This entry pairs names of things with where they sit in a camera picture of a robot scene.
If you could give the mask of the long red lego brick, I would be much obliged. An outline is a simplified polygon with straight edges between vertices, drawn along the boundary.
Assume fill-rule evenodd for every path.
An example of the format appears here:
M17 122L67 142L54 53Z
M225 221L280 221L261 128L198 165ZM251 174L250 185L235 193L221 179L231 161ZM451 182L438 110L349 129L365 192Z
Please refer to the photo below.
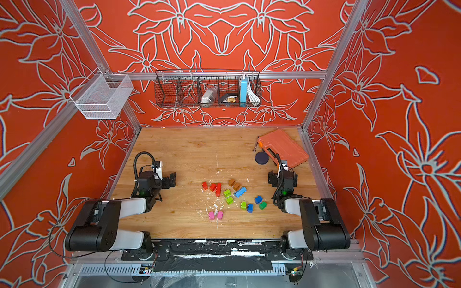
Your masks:
M216 190L215 190L215 195L217 197L220 197L221 196L221 193L222 193L222 184L221 183L217 183L216 185Z

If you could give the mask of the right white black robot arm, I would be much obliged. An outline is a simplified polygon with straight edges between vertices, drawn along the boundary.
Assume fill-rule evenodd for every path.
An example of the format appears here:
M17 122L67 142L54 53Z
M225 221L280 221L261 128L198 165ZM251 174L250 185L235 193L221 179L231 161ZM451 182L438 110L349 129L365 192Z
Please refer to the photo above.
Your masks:
M277 171L268 173L268 183L275 188L273 205L282 212L299 216L302 228L283 233L280 250L329 251L347 249L351 237L332 198L312 199L295 194L298 175L288 162L268 150L277 162Z

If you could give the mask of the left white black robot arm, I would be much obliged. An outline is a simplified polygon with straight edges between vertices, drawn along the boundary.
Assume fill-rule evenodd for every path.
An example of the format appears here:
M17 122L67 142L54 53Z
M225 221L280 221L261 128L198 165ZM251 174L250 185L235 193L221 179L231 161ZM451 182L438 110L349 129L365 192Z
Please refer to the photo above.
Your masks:
M176 186L176 173L163 175L163 162L146 151L133 160L134 189L128 198L85 201L66 236L69 252L108 252L130 250L149 257L154 246L149 232L128 231L119 227L121 219L150 212L162 201L162 190Z

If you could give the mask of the long blue lego brick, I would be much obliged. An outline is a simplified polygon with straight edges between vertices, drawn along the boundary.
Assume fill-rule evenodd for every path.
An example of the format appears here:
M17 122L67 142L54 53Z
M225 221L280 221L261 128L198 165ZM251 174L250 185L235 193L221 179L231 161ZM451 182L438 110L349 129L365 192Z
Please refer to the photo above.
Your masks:
M237 198L240 198L245 192L247 191L246 187L241 187L239 190L237 190L234 195Z

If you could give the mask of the dark round disc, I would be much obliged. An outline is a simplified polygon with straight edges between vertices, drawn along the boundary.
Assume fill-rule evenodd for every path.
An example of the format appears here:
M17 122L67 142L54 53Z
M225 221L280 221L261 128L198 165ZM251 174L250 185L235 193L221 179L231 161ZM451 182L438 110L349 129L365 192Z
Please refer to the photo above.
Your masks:
M260 165L265 165L269 162L270 157L266 152L257 152L255 155L255 162Z

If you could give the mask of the screwdriver bit beside case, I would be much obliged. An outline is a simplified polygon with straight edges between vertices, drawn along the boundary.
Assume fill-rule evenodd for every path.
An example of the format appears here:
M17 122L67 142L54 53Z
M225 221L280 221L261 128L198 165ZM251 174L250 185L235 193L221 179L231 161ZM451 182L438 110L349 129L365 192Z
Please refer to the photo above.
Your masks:
M259 147L259 136L256 138L256 141L255 141L255 145L253 147L253 152L256 152L256 150L258 149Z

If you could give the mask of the orange plastic tool case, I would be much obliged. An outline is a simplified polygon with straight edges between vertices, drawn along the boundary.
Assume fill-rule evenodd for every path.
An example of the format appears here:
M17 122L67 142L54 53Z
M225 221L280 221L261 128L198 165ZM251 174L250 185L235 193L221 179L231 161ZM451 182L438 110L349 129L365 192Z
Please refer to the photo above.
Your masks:
M258 137L258 144L275 163L278 154L290 168L295 168L309 159L308 153L281 129Z

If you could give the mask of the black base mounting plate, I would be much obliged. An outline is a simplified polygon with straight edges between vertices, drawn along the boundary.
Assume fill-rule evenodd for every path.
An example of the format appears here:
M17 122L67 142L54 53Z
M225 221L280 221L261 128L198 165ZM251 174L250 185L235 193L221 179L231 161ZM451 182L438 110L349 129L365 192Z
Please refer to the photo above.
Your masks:
M280 239L154 239L150 256L124 250L121 260L151 264L155 272L279 272L274 264L304 266L307 248L291 249Z

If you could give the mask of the black item in basket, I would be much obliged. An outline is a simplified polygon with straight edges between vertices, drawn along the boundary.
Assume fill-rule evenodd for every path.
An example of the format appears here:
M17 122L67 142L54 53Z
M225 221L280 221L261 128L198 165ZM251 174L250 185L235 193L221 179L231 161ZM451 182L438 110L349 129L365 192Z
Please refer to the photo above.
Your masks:
M220 97L218 100L219 104L233 104L238 103L239 100L239 93L226 93L224 96Z

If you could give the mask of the grey plastic bag in basket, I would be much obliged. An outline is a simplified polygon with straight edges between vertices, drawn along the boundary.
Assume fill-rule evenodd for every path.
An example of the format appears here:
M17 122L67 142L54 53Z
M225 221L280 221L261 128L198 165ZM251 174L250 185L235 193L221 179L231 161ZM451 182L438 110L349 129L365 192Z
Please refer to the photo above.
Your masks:
M200 105L203 108L209 108L214 103L217 96L218 96L218 87L212 87L212 88L207 89L204 92L200 100Z

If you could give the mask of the light blue box in basket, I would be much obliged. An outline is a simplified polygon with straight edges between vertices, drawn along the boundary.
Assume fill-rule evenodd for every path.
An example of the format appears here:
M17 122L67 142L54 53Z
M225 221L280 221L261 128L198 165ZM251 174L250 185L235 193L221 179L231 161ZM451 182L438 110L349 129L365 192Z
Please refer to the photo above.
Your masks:
M247 106L247 95L248 95L248 77L243 75L239 78L240 81L240 107L244 108Z

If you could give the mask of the clear acrylic wall box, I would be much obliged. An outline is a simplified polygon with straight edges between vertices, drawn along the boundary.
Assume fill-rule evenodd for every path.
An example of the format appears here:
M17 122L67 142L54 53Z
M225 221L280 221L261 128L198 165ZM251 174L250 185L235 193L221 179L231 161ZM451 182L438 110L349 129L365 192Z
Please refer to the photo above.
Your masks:
M96 74L88 80L71 100L89 120L114 120L133 91L128 74Z

